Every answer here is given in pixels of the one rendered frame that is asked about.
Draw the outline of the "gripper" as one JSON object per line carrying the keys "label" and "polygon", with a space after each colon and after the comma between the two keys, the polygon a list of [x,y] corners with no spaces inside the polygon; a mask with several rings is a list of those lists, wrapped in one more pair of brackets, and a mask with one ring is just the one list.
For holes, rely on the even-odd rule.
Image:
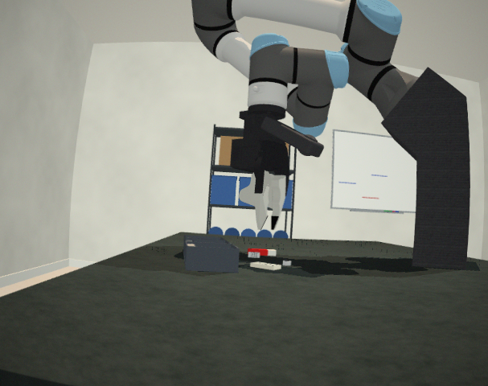
{"label": "gripper", "polygon": [[268,217],[267,207],[272,208],[271,230],[275,230],[289,185],[289,156],[286,143],[261,128],[261,117],[263,120],[265,117],[281,120],[285,118],[285,109],[278,105],[258,104],[240,111],[245,136],[232,139],[230,167],[254,172],[250,184],[240,190],[239,199],[255,207],[258,230]]}

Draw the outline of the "white domino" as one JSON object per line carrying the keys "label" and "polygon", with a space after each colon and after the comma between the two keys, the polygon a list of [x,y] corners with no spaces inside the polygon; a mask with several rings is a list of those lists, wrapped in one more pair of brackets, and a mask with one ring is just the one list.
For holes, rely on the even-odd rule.
{"label": "white domino", "polygon": [[269,263],[263,263],[263,262],[253,262],[253,263],[250,263],[250,267],[276,270],[276,269],[280,269],[281,265],[275,265],[275,264],[269,264]]}

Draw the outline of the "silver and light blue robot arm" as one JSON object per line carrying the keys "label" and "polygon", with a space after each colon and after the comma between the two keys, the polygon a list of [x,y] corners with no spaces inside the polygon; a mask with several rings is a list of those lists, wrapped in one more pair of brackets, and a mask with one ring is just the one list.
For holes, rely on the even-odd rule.
{"label": "silver and light blue robot arm", "polygon": [[[206,49],[249,79],[248,107],[278,105],[293,117],[294,129],[270,117],[261,128],[305,156],[318,158],[324,149],[315,137],[326,127],[334,88],[350,84],[384,119],[419,78],[390,64],[402,15],[388,0],[191,0],[191,4],[195,32]],[[338,52],[297,48],[282,35],[266,33],[251,45],[236,28],[244,16],[329,32],[344,44]]]}

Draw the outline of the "grey rack of labelled bins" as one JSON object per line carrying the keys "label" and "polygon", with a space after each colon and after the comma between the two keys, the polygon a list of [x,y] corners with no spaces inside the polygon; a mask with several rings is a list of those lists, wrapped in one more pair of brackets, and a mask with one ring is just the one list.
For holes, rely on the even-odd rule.
{"label": "grey rack of labelled bins", "polygon": [[239,254],[240,249],[222,237],[184,235],[186,270],[238,273]]}

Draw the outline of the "red and white eraser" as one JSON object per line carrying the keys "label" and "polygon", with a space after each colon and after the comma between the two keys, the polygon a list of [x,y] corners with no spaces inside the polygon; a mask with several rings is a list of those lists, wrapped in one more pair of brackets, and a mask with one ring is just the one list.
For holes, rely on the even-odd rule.
{"label": "red and white eraser", "polygon": [[275,249],[248,248],[248,252],[258,252],[258,253],[260,253],[260,256],[276,256],[277,250],[275,250]]}

